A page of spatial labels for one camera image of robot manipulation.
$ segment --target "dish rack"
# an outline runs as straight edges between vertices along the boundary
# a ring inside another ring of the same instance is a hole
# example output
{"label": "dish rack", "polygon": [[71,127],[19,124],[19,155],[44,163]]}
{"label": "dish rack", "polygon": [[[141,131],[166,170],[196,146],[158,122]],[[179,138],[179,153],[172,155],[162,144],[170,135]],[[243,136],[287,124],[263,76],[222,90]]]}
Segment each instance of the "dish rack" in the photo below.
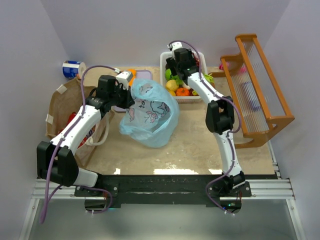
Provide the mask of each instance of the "dish rack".
{"label": "dish rack", "polygon": [[295,117],[292,115],[256,34],[235,37],[240,53],[222,56],[223,71],[210,72],[226,78],[240,111],[243,137],[249,142],[236,148],[261,147]]}
{"label": "dish rack", "polygon": [[[165,51],[160,55],[160,84],[162,86],[165,86],[167,82],[165,77],[167,63],[166,59],[172,56],[173,55],[171,51]],[[208,74],[205,56],[201,52],[199,52],[199,57],[201,61],[202,72],[204,74]],[[174,98],[177,100],[178,103],[199,103],[202,101],[200,96],[174,96]]]}

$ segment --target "toy orange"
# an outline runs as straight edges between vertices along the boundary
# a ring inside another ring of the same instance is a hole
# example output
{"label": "toy orange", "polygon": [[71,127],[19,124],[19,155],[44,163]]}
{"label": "toy orange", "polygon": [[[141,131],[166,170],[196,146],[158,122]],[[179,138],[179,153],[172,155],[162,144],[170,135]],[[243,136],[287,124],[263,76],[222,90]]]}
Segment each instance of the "toy orange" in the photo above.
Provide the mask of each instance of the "toy orange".
{"label": "toy orange", "polygon": [[129,72],[131,72],[133,74],[133,78],[130,80],[129,82],[129,86],[131,87],[132,84],[134,83],[134,80],[136,79],[137,76],[137,71],[134,69],[128,69]]}
{"label": "toy orange", "polygon": [[179,97],[187,97],[190,96],[190,92],[188,89],[184,88],[184,87],[180,87],[177,89],[177,91],[175,92],[175,94]]}

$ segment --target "orange toy fruit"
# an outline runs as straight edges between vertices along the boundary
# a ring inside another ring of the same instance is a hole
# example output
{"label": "orange toy fruit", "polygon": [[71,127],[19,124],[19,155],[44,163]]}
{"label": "orange toy fruit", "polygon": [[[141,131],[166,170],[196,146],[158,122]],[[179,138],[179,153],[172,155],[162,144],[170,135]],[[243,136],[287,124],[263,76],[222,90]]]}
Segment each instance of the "orange toy fruit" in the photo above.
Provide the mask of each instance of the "orange toy fruit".
{"label": "orange toy fruit", "polygon": [[177,91],[175,92],[175,94],[179,97],[187,97],[190,96],[190,92],[188,89],[184,88],[184,87],[180,87],[177,89]]}

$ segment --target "bag handle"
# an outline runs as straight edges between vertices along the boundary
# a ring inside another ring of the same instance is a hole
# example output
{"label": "bag handle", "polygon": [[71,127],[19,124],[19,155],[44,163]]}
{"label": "bag handle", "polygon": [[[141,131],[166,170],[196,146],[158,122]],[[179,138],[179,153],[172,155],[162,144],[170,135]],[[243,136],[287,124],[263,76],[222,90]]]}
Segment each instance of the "bag handle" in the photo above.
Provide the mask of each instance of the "bag handle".
{"label": "bag handle", "polygon": [[87,141],[85,141],[85,144],[87,144],[89,146],[100,146],[105,143],[105,141],[107,140],[108,134],[109,134],[109,116],[107,116],[105,118],[105,130],[104,130],[104,135],[103,135],[101,141],[94,142],[94,140],[91,136],[87,139]]}

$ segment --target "purple wall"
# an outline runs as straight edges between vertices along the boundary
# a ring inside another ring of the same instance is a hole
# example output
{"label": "purple wall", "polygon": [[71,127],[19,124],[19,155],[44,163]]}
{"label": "purple wall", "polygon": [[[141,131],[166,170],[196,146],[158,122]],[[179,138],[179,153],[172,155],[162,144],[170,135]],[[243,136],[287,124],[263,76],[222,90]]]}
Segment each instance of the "purple wall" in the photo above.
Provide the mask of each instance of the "purple wall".
{"label": "purple wall", "polygon": [[239,33],[264,47],[290,0],[41,1],[68,55],[87,65],[158,66],[170,41],[186,40],[216,66],[239,51]]}
{"label": "purple wall", "polygon": [[295,120],[272,146],[309,240],[320,236],[320,1],[291,0],[264,51]]}
{"label": "purple wall", "polygon": [[0,239],[18,239],[37,177],[51,93],[67,54],[39,0],[0,7]]}

